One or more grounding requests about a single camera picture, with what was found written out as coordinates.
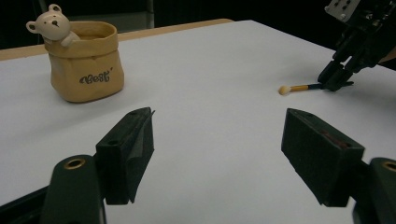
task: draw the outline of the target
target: bear figurine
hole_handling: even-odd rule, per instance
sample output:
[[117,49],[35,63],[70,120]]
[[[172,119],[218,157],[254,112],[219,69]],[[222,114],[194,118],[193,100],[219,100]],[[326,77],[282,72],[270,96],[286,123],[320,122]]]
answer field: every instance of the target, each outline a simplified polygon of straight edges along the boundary
[[49,11],[38,16],[35,21],[28,21],[26,28],[33,34],[41,34],[48,44],[61,41],[62,46],[68,47],[73,40],[80,40],[78,35],[71,31],[69,19],[55,4],[49,5]]

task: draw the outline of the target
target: pen holder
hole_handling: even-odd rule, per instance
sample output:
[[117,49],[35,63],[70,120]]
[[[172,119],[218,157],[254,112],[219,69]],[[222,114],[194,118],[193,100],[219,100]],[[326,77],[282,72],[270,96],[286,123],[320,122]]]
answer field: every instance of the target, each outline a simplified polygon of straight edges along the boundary
[[51,85],[68,102],[85,103],[123,88],[117,28],[102,21],[71,21],[80,40],[68,47],[45,43],[51,65]]

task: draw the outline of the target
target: white table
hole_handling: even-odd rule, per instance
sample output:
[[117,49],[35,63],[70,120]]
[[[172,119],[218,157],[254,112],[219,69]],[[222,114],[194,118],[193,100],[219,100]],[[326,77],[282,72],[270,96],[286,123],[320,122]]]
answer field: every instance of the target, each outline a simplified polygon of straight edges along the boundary
[[95,144],[128,112],[150,106],[155,151],[134,204],[106,205],[107,223],[352,223],[320,206],[281,152],[287,108],[317,115],[396,158],[396,74],[376,66],[337,92],[278,94],[315,83],[333,51],[255,21],[120,42],[124,89],[74,105],[50,85],[48,55],[0,62],[0,204],[50,182],[67,157]]

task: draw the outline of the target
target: makeup brush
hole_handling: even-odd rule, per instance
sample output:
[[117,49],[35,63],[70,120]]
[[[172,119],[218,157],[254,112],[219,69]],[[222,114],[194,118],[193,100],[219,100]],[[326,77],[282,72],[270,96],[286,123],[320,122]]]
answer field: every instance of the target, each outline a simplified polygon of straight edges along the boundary
[[[352,85],[352,81],[346,82],[344,86],[350,86]],[[317,83],[317,84],[309,84],[309,85],[301,85],[301,86],[281,86],[278,90],[279,94],[285,95],[291,91],[308,91],[308,90],[320,90],[323,89],[323,84]]]

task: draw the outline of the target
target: wooden table edge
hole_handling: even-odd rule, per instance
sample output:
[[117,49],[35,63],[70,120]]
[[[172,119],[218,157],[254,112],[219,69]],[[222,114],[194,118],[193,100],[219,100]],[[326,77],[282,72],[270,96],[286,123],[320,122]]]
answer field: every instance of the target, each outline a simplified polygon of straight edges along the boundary
[[[231,21],[232,20],[228,20],[228,19],[217,19],[211,21],[198,21],[198,22],[191,22],[180,25],[164,26],[164,27],[147,29],[147,30],[133,31],[133,32],[119,34],[119,41],[143,38],[152,35],[163,35],[171,32],[188,30],[188,29],[204,27],[209,25],[222,24]],[[1,49],[0,61],[36,56],[45,53],[47,53],[47,51],[45,50],[44,45],[34,45],[34,46],[20,47],[14,49]]]

